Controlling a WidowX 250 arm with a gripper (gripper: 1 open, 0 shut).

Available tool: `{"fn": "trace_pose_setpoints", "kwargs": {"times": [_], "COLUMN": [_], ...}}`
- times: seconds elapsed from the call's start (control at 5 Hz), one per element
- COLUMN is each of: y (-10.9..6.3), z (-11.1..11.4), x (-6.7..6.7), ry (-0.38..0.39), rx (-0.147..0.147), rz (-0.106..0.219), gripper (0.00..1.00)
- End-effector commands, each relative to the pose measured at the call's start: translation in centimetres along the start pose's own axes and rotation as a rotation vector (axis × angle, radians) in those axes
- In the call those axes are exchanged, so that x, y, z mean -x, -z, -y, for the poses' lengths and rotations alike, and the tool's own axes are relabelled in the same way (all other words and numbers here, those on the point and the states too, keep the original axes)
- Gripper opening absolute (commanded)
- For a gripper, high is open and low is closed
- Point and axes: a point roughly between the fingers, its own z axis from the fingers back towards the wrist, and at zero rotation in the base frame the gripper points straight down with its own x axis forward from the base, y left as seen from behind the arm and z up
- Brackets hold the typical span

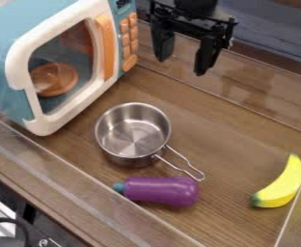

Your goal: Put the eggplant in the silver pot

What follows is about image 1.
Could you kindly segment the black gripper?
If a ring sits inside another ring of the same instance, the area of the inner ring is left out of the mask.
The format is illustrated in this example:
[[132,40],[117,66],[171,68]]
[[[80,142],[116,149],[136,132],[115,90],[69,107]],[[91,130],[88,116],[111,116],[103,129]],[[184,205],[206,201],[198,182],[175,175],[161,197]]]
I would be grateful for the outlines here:
[[232,46],[238,19],[219,7],[218,0],[149,0],[153,52],[163,62],[173,52],[175,32],[202,38],[195,58],[195,73],[214,67],[222,48]]

